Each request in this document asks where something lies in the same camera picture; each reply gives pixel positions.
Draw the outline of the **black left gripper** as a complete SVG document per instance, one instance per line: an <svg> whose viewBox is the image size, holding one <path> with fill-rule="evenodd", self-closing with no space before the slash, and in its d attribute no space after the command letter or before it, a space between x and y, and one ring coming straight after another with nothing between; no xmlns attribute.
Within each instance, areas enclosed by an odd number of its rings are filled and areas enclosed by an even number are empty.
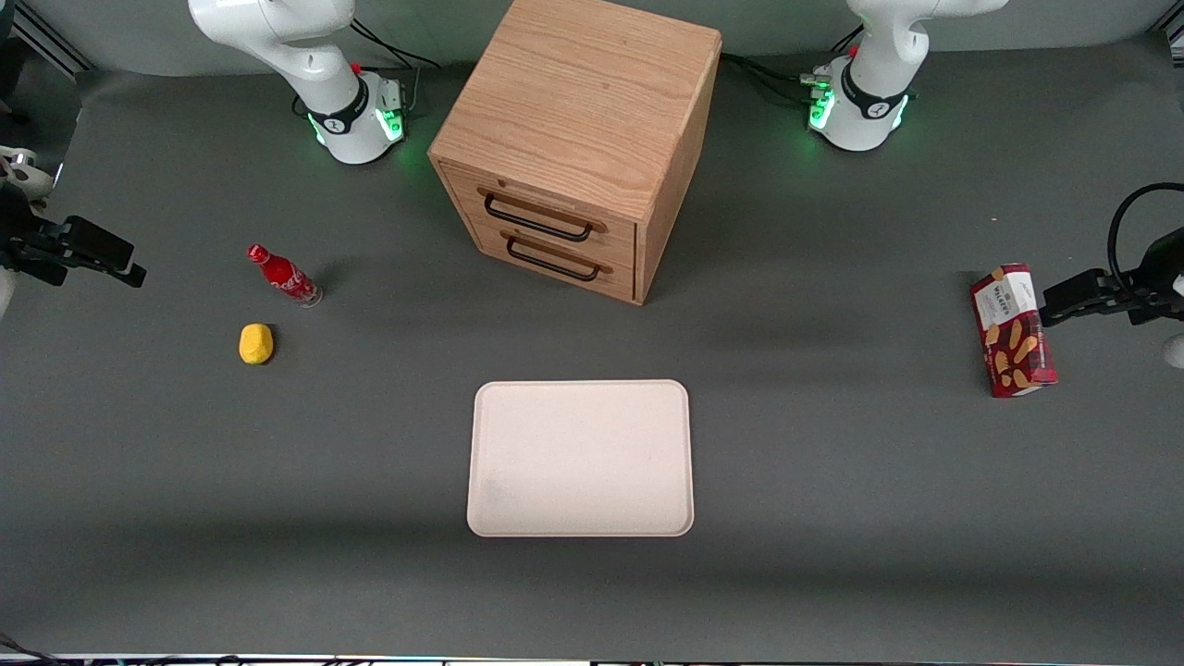
<svg viewBox="0 0 1184 666"><path fill-rule="evenodd" d="M1108 284L1109 274L1100 268L1077 273L1045 288L1040 318L1044 327L1087 315L1112 315L1121 305L1128 308L1128 320L1141 326L1158 319L1183 320L1180 271L1183 271L1183 231L1175 230L1154 241L1143 260L1130 271L1119 269L1117 231L1107 235L1106 260L1117 278L1117 300Z"/></svg>

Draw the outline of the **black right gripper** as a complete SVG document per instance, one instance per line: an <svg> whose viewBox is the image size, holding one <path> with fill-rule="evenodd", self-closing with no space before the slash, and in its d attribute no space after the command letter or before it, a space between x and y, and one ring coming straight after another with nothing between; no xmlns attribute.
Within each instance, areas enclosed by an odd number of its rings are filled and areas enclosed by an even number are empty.
<svg viewBox="0 0 1184 666"><path fill-rule="evenodd" d="M130 241L83 216L51 222L36 214L22 188L1 188L1 265L7 271L62 287L70 269L85 268L139 288L147 271L131 261L133 254Z"/></svg>

